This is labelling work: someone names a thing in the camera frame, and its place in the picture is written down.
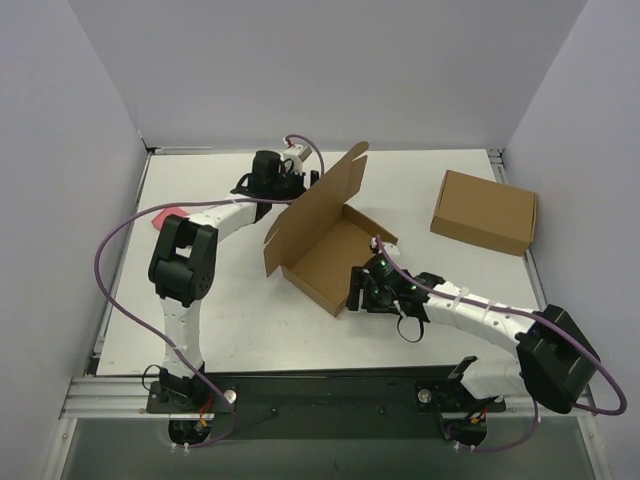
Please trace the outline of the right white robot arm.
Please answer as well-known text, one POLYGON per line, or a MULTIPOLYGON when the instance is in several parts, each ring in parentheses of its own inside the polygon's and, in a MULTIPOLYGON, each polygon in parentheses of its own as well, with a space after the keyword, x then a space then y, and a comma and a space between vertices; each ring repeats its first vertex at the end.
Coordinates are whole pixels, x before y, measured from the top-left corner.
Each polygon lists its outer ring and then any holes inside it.
POLYGON ((539 312, 491 302, 437 275, 411 276, 381 253, 352 267, 346 307, 456 328, 506 351, 506 359, 473 354, 455 368, 455 380, 477 400, 528 395, 566 414, 595 373, 595 351, 562 308, 539 312))

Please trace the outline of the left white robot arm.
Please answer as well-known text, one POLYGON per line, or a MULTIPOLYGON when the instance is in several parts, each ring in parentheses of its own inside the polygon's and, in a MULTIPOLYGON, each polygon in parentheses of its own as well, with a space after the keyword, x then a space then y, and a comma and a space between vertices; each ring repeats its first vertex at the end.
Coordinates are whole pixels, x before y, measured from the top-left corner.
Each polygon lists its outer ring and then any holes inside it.
POLYGON ((218 244, 237 230, 261 220, 274 202, 291 202, 305 191, 303 163, 311 147, 292 144, 283 153, 256 152, 225 202, 200 213, 167 216, 152 254, 148 277, 160 298, 165 347, 161 391, 183 411, 204 402, 200 349, 201 303, 214 281, 218 244))

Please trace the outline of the folded brown cardboard box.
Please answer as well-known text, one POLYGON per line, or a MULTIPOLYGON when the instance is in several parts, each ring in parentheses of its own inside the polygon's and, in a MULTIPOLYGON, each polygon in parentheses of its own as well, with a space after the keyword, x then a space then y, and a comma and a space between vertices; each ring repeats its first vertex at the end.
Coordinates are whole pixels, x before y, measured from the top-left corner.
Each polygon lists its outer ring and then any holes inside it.
POLYGON ((463 243, 522 257, 533 243, 536 193, 448 170, 430 231, 463 243))

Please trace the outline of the brown cardboard box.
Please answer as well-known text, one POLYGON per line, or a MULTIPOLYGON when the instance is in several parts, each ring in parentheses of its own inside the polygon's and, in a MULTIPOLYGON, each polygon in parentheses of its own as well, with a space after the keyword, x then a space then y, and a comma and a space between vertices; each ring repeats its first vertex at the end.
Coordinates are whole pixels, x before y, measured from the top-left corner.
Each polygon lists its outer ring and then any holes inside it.
POLYGON ((448 170, 430 231, 463 243, 522 257, 533 243, 536 193, 448 170))
POLYGON ((394 234, 348 204, 361 189, 368 149, 366 141, 352 146, 279 214, 264 239, 266 275, 280 270, 334 317, 346 306, 351 269, 373 256, 372 238, 398 243, 394 234))

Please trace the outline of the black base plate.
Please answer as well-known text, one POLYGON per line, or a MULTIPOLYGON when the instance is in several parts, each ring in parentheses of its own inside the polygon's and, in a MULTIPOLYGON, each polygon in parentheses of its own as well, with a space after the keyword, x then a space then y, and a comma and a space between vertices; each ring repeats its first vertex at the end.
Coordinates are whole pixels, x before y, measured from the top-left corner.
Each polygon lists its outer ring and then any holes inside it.
POLYGON ((502 413, 491 394, 475 399, 461 366, 210 373, 187 394, 149 386, 146 411, 168 418, 172 441, 396 440, 441 435, 449 420, 502 413))

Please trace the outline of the aluminium frame rail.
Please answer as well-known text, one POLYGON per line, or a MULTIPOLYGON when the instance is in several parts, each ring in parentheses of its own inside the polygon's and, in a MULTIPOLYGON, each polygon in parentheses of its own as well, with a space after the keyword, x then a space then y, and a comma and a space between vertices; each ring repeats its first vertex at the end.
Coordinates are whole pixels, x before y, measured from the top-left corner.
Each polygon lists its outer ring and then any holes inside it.
POLYGON ((137 377, 73 378, 61 419, 133 419, 147 415, 148 392, 137 377))

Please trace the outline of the small pink box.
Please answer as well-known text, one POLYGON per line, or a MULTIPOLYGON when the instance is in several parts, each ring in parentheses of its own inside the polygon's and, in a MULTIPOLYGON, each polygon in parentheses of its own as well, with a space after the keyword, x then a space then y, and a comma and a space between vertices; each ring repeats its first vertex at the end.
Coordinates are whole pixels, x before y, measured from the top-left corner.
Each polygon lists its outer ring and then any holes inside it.
POLYGON ((183 218, 188 215, 188 213, 179 208, 179 207, 169 207, 161 210, 151 221, 153 227, 160 231, 167 217, 174 215, 180 218, 183 218))

